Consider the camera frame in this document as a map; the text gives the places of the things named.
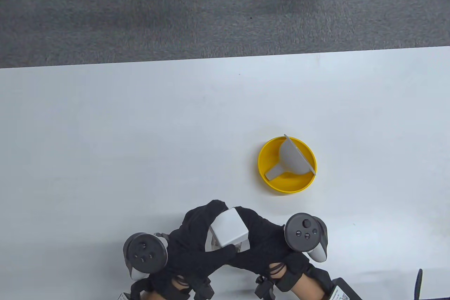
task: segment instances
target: sticker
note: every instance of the sticker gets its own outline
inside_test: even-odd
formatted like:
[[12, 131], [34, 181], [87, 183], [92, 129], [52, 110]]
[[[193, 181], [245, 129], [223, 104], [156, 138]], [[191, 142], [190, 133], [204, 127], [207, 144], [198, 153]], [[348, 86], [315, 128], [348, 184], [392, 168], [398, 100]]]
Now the sticker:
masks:
[[121, 293], [117, 300], [128, 300], [128, 298], [125, 294]]
[[350, 298], [339, 286], [336, 286], [329, 300], [350, 300]]

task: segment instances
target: hand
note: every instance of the hand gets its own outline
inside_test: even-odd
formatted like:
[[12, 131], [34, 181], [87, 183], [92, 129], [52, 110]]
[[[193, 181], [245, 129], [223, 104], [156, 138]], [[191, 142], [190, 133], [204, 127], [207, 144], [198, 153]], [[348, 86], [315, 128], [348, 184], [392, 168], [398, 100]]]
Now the hand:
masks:
[[302, 274], [309, 267], [309, 259], [302, 252], [292, 250], [284, 239], [284, 227], [270, 223], [255, 211], [236, 207], [249, 229], [250, 249], [236, 254], [229, 265], [271, 277], [269, 266], [284, 263], [294, 274]]
[[167, 265], [162, 271], [148, 277], [157, 293], [164, 296], [167, 289], [173, 290], [172, 281], [180, 276], [187, 283], [190, 279], [206, 281], [209, 275], [236, 256], [234, 245], [205, 252], [209, 227], [227, 209], [224, 202], [212, 200], [207, 205], [190, 210], [180, 228], [169, 234]]

